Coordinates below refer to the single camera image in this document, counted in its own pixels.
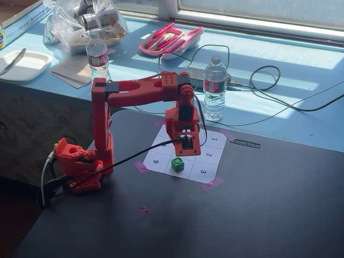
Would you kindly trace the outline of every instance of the bottle cap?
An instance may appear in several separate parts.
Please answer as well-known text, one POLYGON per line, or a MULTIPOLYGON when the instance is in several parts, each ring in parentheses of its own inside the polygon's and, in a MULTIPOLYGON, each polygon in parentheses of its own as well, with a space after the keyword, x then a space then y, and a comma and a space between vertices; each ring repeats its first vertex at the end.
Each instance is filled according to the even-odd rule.
POLYGON ((211 57, 211 62, 214 63, 214 64, 221 63, 221 56, 219 56, 219 55, 213 55, 213 56, 211 57))
POLYGON ((90 37, 92 39, 97 39, 97 38, 99 38, 99 33, 97 31, 91 31, 90 32, 90 37))

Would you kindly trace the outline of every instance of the water bottle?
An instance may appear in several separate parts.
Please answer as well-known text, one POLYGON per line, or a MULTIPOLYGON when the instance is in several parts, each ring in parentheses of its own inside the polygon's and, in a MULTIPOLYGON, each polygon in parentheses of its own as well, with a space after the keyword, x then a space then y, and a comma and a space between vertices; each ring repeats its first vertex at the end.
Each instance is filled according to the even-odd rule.
POLYGON ((224 116, 225 93, 227 89, 227 71, 221 63, 221 57, 214 55, 204 70, 204 117, 209 121, 218 121, 224 116))
POLYGON ((99 38, 99 33, 93 31, 90 33, 90 41, 88 41, 86 46, 86 52, 88 57, 88 64, 91 68, 91 79, 95 77, 104 77, 106 81, 111 79, 108 66, 108 47, 104 41, 99 38))

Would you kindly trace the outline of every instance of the red robotic arm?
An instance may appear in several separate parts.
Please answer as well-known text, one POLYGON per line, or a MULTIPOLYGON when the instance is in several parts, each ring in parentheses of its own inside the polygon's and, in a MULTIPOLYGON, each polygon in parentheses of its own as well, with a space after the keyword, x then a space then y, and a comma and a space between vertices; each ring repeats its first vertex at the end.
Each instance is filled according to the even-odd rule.
MULTIPOLYGON (((91 88, 93 131, 95 149, 83 150, 80 146, 67 144, 62 138, 55 146, 57 161, 62 165, 64 175, 73 175, 75 181, 85 178, 102 167, 113 164, 112 135, 109 132, 109 106, 143 105, 157 101, 175 101, 175 107, 165 111, 166 131, 171 139, 183 137, 174 142, 178 156, 199 155, 198 114, 192 103, 194 92, 188 73, 162 72, 160 78, 148 77, 140 80, 106 82, 95 78, 91 88)), ((109 174, 112 169, 103 171, 109 174)), ((99 189, 100 175, 74 188, 74 192, 99 189)))

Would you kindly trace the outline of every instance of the window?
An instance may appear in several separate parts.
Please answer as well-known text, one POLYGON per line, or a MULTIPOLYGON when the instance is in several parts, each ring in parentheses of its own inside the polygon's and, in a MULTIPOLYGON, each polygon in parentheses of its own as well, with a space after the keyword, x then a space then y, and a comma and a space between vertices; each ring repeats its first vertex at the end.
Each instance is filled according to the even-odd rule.
POLYGON ((119 0, 114 2, 119 10, 157 14, 157 0, 119 0))
POLYGON ((178 7, 226 16, 344 29, 343 0, 178 0, 178 7))
POLYGON ((343 0, 117 0, 163 19, 344 41, 343 0))

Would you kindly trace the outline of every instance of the bottle label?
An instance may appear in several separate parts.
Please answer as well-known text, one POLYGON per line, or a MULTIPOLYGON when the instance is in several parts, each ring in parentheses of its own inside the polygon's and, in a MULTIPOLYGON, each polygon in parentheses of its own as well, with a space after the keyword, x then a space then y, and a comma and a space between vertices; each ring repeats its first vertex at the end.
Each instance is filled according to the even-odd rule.
POLYGON ((204 79, 204 90, 212 93, 220 93, 225 90, 227 79, 221 82, 211 82, 204 79))
POLYGON ((91 66, 103 66, 107 64, 108 61, 109 59, 108 59, 107 52, 103 55, 97 55, 97 56, 89 55, 88 56, 88 64, 91 66))

